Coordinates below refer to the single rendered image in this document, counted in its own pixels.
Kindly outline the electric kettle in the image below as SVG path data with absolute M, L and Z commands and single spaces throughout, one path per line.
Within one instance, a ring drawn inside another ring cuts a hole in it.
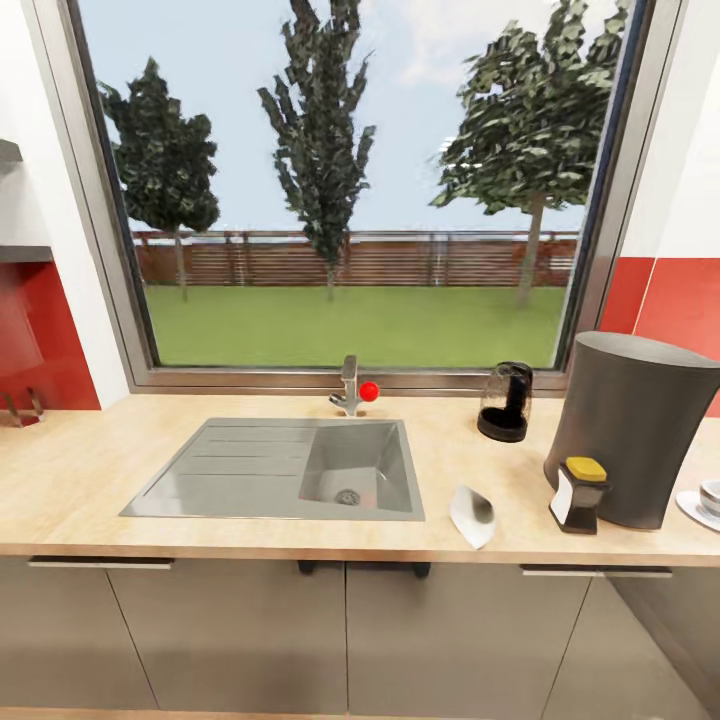
M 481 397 L 477 429 L 503 443 L 524 441 L 532 405 L 532 372 L 519 361 L 495 366 Z

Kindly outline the paper coffee filter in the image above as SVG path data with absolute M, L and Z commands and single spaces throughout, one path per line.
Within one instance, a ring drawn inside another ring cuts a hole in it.
M 450 514 L 453 522 L 475 549 L 487 543 L 496 525 L 496 511 L 493 503 L 474 489 L 459 485 Z

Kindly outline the bottle of coffee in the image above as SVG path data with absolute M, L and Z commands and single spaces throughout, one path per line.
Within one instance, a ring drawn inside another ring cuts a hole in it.
M 560 464 L 560 488 L 549 503 L 563 533 L 597 535 L 596 510 L 614 486 L 606 480 L 604 468 L 590 458 L 570 458 Z

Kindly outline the saucer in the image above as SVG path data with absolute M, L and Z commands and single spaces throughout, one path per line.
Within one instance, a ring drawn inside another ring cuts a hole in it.
M 680 492 L 676 495 L 676 501 L 678 502 L 679 506 L 685 511 L 688 512 L 693 518 L 697 519 L 699 522 L 702 522 L 703 524 L 714 528 L 715 530 L 720 531 L 720 518 L 714 518 L 714 516 L 710 516 L 708 512 L 704 512 L 704 508 L 702 508 L 702 500 L 700 500 L 700 488 L 699 492 Z

